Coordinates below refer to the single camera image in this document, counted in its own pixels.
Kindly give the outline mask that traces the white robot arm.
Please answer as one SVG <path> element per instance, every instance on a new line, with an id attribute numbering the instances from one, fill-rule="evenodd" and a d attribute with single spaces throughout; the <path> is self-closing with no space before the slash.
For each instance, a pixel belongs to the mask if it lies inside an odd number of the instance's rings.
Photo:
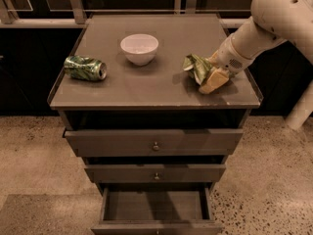
<path id="1" fill-rule="evenodd" d="M 286 41 L 313 63 L 313 0 L 252 0 L 250 17 L 208 59 L 213 70 L 200 93 L 220 88 L 262 52 Z"/>

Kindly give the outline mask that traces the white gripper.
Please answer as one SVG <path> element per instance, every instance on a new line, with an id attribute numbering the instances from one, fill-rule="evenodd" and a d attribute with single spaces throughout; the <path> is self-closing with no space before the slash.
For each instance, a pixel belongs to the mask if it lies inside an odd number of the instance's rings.
<path id="1" fill-rule="evenodd" d="M 232 43 L 232 36 L 233 34 L 229 35 L 219 49 L 208 58 L 214 67 L 220 68 L 214 69 L 209 74 L 208 79 L 199 89 L 200 93 L 209 94 L 213 92 L 229 80 L 229 72 L 237 74 L 252 64 L 253 59 L 248 59 L 237 52 Z"/>

